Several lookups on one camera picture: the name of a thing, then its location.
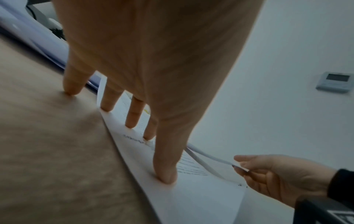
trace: person's hand holding paper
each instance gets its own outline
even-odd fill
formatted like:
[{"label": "person's hand holding paper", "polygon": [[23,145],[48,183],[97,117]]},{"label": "person's hand holding paper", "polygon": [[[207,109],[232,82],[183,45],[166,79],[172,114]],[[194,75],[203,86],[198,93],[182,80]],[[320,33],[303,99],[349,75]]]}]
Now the person's hand holding paper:
[{"label": "person's hand holding paper", "polygon": [[144,137],[156,135],[154,169],[173,183],[176,163],[194,126],[229,73],[263,0],[54,0],[70,45],[67,94],[89,77],[108,77],[101,108],[111,111],[124,90],[134,97],[126,126],[147,103]]}]

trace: table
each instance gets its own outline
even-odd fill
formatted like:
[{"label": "table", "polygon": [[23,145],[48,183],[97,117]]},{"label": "table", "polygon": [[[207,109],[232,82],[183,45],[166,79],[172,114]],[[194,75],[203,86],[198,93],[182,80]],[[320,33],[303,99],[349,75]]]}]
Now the table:
[{"label": "table", "polygon": [[84,89],[0,36],[0,223],[157,223]]}]

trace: hand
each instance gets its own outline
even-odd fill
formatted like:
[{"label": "hand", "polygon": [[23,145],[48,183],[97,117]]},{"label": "hand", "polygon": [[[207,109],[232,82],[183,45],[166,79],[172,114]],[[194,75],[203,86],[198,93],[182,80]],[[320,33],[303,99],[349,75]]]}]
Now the hand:
[{"label": "hand", "polygon": [[177,179],[190,133],[239,55],[263,0],[53,0],[70,46],[64,90],[78,94],[96,71],[107,76],[101,108],[133,94],[125,125],[156,135],[155,172]]},{"label": "hand", "polygon": [[335,169],[315,162],[282,155],[236,155],[241,168],[235,171],[244,177],[253,190],[291,207],[301,195],[327,196]]}]

